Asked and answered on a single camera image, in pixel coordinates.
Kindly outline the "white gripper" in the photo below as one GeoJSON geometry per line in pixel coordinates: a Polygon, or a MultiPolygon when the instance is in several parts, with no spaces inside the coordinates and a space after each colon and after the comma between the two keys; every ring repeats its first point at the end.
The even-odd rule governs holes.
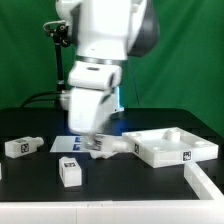
{"type": "Polygon", "coordinates": [[[68,124],[73,133],[91,135],[99,131],[118,109],[122,69],[118,65],[77,61],[69,73],[72,86],[68,124]]]}

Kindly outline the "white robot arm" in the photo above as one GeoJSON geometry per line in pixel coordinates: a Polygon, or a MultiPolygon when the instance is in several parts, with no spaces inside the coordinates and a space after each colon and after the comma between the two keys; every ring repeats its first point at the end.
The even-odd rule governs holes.
{"type": "Polygon", "coordinates": [[[115,111],[122,63],[157,43],[153,0],[56,0],[55,6],[77,47],[68,77],[69,128],[92,135],[115,111]]]}

